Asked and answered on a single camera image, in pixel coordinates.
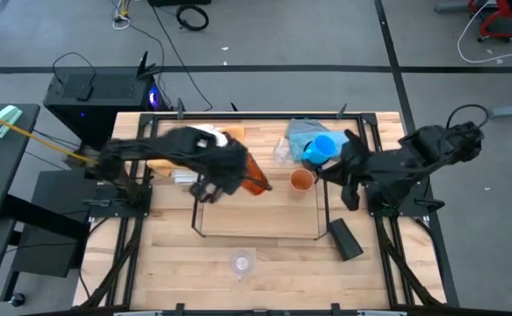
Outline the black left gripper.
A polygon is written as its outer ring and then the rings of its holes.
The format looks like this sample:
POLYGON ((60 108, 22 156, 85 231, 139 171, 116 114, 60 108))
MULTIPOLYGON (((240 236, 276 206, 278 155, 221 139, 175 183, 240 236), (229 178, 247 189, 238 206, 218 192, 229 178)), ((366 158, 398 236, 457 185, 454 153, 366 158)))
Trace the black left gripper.
POLYGON ((216 146, 215 137, 204 131, 185 127, 189 143, 184 154, 183 165, 201 176, 189 192, 202 203, 216 203, 224 193, 233 195, 239 187, 249 192, 271 191, 268 180, 243 176, 244 155, 248 149, 233 135, 224 132, 227 144, 216 146))

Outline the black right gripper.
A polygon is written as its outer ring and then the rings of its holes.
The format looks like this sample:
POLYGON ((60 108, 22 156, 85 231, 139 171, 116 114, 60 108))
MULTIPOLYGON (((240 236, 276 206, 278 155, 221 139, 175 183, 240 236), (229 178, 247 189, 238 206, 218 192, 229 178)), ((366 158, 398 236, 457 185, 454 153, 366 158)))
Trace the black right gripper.
POLYGON ((375 155, 360 137, 346 129, 348 141, 342 146, 339 161, 330 167, 320 167, 317 174, 324 181, 338 184, 342 188, 341 199, 350 211, 359 208, 358 185, 371 179, 369 160, 375 155))

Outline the orange translucent tumbler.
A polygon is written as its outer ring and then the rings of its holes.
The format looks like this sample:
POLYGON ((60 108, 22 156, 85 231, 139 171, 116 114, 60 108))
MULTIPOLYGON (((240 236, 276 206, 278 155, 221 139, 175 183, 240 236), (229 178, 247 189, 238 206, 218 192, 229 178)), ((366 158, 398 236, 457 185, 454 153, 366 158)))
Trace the orange translucent tumbler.
MULTIPOLYGON (((252 154, 250 152, 248 154, 244 155, 243 160, 245 162, 245 169, 243 171, 242 180, 243 180, 244 176, 251 176, 251 177, 260 178, 260 179, 263 179, 265 177, 267 179, 266 175, 260 169, 260 167, 256 163, 255 158, 252 156, 252 154)), ((253 196, 259 196, 259 195, 262 195, 264 193, 264 191, 263 192, 249 192, 249 193, 253 196)))

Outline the clear glass cup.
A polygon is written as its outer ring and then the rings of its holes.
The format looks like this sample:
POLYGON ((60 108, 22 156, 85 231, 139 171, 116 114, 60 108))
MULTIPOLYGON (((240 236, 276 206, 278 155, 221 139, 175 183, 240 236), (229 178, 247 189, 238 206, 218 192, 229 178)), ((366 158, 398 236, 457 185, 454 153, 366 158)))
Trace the clear glass cup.
POLYGON ((273 158, 277 163, 287 163, 291 160, 289 140, 280 138, 273 149, 273 158))

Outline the white cloth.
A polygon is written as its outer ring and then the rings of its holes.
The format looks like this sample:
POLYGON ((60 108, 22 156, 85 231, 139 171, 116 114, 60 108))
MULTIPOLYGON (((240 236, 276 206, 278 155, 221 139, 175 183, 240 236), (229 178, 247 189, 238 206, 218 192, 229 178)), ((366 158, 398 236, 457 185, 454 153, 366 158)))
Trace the white cloth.
POLYGON ((216 139, 217 147, 225 147, 228 144, 227 136, 218 127, 209 124, 203 124, 195 125, 193 128, 212 134, 216 139))

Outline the blue plastic mug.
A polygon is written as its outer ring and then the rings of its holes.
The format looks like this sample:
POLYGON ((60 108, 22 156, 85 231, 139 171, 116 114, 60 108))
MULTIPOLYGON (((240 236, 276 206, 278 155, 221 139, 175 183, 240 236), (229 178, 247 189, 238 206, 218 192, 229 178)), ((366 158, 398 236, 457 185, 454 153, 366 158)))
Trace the blue plastic mug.
POLYGON ((335 141, 327 135, 318 135, 304 149, 302 160, 321 165, 336 154, 335 141))

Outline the peach plastic cup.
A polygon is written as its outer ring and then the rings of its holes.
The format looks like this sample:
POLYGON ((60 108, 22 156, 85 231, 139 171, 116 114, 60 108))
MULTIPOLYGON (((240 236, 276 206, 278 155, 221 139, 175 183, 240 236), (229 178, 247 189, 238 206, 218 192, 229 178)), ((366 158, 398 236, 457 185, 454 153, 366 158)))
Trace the peach plastic cup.
POLYGON ((290 185, 296 191, 308 191, 314 186, 314 174, 307 169, 295 169, 290 174, 290 185))

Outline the clear acrylic tray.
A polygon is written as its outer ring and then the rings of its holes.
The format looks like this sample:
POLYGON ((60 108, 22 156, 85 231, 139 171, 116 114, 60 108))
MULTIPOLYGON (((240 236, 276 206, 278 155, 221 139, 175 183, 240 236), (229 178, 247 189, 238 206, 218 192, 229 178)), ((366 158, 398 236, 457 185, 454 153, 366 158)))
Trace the clear acrylic tray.
POLYGON ((197 202, 191 227, 201 236, 319 240, 330 214, 322 183, 306 191, 291 185, 296 168, 266 169, 271 191, 259 196, 239 189, 214 204, 197 202))

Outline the tall black tumbler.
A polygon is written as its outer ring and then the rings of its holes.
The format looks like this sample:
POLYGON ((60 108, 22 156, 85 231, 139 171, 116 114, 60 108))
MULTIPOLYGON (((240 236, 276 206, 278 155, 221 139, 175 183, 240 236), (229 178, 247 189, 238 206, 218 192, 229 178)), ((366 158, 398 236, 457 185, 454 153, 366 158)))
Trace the tall black tumbler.
POLYGON ((328 224, 336 249, 344 262, 354 259, 364 253, 356 238, 349 230, 343 219, 336 219, 328 224))

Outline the small clear glass mug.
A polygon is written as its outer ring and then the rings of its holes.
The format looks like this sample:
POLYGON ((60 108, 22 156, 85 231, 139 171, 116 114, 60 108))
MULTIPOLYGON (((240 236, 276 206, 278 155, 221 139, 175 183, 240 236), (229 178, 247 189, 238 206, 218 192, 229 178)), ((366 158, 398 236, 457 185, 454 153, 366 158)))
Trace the small clear glass mug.
POLYGON ((239 249, 232 253, 229 264, 230 269, 237 276, 237 279, 241 281, 252 271, 254 267, 254 258, 249 251, 239 249))

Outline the light blue cloth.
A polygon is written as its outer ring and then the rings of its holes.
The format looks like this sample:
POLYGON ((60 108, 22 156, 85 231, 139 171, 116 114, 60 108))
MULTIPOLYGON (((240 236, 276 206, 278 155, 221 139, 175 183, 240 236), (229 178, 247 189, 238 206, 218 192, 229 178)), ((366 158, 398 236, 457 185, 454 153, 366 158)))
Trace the light blue cloth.
POLYGON ((339 158, 343 144, 345 144, 348 141, 344 132, 296 133, 292 134, 289 138, 292 159, 295 162, 302 161, 302 154, 304 149, 308 146, 308 143, 311 142, 318 135, 327 135, 335 141, 337 154, 334 157, 332 157, 332 159, 339 158))

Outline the grey cloth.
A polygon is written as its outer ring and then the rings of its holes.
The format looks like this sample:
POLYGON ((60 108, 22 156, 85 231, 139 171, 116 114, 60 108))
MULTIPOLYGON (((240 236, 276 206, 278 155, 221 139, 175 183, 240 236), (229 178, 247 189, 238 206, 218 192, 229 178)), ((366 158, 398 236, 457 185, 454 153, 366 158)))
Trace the grey cloth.
POLYGON ((329 132, 329 129, 321 124, 316 119, 292 118, 285 130, 285 138, 289 139, 292 134, 296 133, 317 133, 317 132, 329 132))

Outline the black computer tower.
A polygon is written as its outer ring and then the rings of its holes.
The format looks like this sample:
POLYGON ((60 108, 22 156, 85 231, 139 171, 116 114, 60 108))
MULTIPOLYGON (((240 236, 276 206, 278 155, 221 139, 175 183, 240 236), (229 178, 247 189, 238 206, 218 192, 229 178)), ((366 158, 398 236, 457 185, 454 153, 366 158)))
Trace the black computer tower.
POLYGON ((155 75, 139 80, 136 72, 134 68, 62 71, 51 80, 44 105, 84 145, 99 150, 111 138, 120 112, 168 110, 155 75), (93 86, 90 99, 77 100, 87 84, 93 86))

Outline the black aluminium table frame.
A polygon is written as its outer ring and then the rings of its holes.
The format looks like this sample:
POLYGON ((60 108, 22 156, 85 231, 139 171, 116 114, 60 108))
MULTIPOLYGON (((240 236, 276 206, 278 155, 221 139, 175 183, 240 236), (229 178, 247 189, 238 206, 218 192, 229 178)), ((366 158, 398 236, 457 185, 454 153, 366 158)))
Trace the black aluminium table frame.
MULTIPOLYGON (((277 163, 273 149, 291 119, 288 112, 121 112, 112 135, 133 139, 174 126, 243 126, 244 145, 263 170, 294 168, 277 163)), ((343 219, 364 253, 344 262, 327 232, 319 240, 199 235, 192 227, 195 205, 184 186, 154 176, 150 214, 142 221, 138 253, 119 275, 117 304, 130 312, 230 311, 294 314, 338 307, 386 309, 405 299, 397 266, 382 251, 374 218, 365 208, 349 211, 337 185, 323 183, 330 220, 343 219), (241 281, 230 269, 236 250, 249 251, 254 267, 241 281)))

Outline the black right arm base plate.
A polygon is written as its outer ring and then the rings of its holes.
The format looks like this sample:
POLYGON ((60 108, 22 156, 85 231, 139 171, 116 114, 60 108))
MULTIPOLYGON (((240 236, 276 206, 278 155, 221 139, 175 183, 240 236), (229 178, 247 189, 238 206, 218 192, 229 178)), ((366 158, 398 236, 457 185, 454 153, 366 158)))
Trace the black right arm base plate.
POLYGON ((365 187, 368 212, 373 217, 423 217, 444 207, 444 202, 427 196, 427 183, 417 183, 403 200, 389 204, 380 194, 377 184, 365 187))

